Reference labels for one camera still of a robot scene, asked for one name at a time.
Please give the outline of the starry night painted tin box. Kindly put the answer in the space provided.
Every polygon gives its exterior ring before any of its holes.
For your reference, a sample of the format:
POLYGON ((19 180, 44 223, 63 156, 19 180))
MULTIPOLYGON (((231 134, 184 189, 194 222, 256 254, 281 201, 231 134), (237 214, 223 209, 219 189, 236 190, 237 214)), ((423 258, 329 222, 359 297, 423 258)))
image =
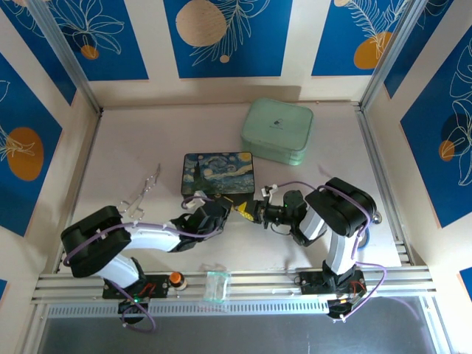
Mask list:
POLYGON ((187 153, 184 156, 181 194, 252 195, 255 191, 250 152, 187 153))

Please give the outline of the orange capped small bottle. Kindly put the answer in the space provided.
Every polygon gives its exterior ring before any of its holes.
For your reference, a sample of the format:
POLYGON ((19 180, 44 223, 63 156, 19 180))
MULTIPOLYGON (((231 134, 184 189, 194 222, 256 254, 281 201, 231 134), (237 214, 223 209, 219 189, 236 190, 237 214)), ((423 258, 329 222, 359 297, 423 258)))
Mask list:
POLYGON ((183 291, 187 287, 187 279, 180 272, 173 272, 169 276, 169 284, 177 291, 183 291))

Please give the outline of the mint green zip case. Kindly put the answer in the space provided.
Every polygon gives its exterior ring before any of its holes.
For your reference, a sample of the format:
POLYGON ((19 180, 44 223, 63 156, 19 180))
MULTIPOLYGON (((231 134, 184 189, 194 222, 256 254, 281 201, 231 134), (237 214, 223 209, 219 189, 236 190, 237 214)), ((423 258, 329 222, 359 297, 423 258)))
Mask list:
POLYGON ((313 127, 309 108, 259 98, 251 104, 240 133, 242 150, 297 166, 305 158, 313 127))

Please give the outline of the black connector board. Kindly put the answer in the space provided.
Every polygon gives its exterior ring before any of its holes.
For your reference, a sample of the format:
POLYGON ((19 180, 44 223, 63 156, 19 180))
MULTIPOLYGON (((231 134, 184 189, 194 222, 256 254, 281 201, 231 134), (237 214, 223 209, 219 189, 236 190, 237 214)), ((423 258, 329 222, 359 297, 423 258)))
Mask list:
POLYGON ((125 316, 144 316, 145 312, 148 311, 148 305, 149 304, 146 302, 134 302, 130 300, 123 300, 118 304, 117 313, 119 315, 125 314, 125 316))
POLYGON ((328 300, 328 316, 333 320, 343 320, 347 318, 353 309, 353 302, 350 299, 328 300))

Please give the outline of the aluminium frame rail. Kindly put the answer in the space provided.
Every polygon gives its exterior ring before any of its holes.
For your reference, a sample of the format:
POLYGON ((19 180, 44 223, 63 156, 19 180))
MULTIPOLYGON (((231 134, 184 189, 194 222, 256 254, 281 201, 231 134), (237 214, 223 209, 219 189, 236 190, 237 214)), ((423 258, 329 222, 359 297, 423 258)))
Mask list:
MULTIPOLYGON (((379 288, 382 271, 363 268, 364 282, 375 296, 433 296, 437 287, 425 266, 393 267, 379 288)), ((234 271, 231 273, 228 300, 291 299, 301 297, 296 284, 298 269, 270 271, 234 271)), ((202 271, 184 275, 187 287, 183 291, 169 290, 167 300, 202 300, 207 274, 202 271)), ((33 304, 99 302, 104 281, 99 277, 74 278, 71 274, 45 274, 38 278, 32 293, 33 304)))

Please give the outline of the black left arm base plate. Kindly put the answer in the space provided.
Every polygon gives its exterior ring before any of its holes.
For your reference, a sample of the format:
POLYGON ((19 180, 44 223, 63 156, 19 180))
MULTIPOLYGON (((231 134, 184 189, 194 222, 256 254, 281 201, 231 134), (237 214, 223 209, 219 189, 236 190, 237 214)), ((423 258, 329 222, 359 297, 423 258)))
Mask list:
MULTIPOLYGON (((133 299, 139 301, 143 299, 164 299, 169 290, 168 275, 148 275, 145 279, 140 279, 133 285, 122 287, 122 290, 133 299)), ((112 282, 104 280, 103 299, 125 299, 125 296, 117 290, 112 282)))

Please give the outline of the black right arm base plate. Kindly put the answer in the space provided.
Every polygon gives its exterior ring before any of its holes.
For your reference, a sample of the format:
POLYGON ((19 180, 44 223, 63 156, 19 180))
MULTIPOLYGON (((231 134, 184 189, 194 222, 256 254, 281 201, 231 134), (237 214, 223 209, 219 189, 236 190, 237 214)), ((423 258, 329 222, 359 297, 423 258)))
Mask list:
POLYGON ((365 295, 367 292, 364 274, 360 270, 355 270, 339 284, 336 284, 335 277, 324 278, 321 271, 301 271, 297 276, 296 284, 304 295, 365 295))

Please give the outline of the aluminium side rail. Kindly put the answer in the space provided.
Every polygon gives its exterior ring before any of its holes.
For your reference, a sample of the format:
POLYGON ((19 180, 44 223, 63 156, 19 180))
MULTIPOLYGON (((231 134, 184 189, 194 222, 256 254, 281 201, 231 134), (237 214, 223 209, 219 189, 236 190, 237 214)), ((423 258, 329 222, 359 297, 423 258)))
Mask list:
POLYGON ((355 107, 355 112, 361 129, 361 134, 364 139, 364 144, 367 149, 370 163, 372 165, 376 184, 381 195, 384 213, 383 218, 388 221, 392 236, 397 246, 402 246, 404 252, 400 253, 400 261, 402 266, 415 266, 417 264, 410 242, 404 232, 401 217, 398 213, 398 208, 395 205, 394 195, 390 189, 388 178, 384 170, 384 164, 381 158, 381 153, 378 149, 378 144, 375 141, 375 134, 369 125, 367 115, 360 106, 355 107))
POLYGON ((83 186, 83 181, 86 175, 86 171, 88 169, 89 161, 91 155, 93 153, 94 145, 97 139, 97 135, 100 129, 100 123, 102 120, 103 113, 100 112, 96 122, 93 124, 93 131, 91 133, 87 133, 86 137, 84 138, 84 146, 80 152, 79 158, 77 160, 76 169, 74 171, 73 179, 71 181, 71 185, 69 188, 69 194, 71 195, 68 197, 70 200, 69 208, 66 213, 66 220, 64 221, 64 227, 67 228, 72 224, 75 210, 77 208, 77 204, 79 201, 80 193, 83 186))

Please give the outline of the aluminium corner post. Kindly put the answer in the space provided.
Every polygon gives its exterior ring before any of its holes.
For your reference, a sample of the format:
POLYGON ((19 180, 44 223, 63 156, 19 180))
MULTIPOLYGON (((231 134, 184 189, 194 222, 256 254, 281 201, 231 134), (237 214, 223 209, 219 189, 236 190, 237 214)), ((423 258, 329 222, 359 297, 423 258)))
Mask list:
POLYGON ((393 64, 398 58, 406 40, 409 38, 418 18, 423 12, 428 0, 408 0, 406 9, 398 25, 396 26, 385 52, 382 54, 368 85, 358 101, 358 106, 362 113, 365 113, 376 97, 379 89, 383 86, 384 80, 390 72, 393 64))
POLYGON ((27 8, 34 18, 39 29, 43 33, 48 44, 51 46, 56 57, 60 61, 67 75, 74 83, 77 90, 83 95, 90 108, 97 116, 100 116, 102 109, 91 90, 89 81, 75 57, 70 45, 64 37, 60 27, 49 11, 47 4, 43 0, 25 0, 27 8))

